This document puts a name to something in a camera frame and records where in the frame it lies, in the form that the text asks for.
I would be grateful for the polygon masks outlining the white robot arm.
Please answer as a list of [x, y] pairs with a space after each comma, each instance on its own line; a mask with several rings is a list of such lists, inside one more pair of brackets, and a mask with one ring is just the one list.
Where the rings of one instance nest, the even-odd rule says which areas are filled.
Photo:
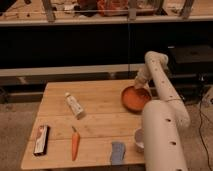
[[168, 56], [148, 51], [135, 78], [137, 88], [154, 82], [158, 99], [142, 109], [146, 171], [188, 171], [178, 130], [190, 125], [189, 113], [164, 72]]

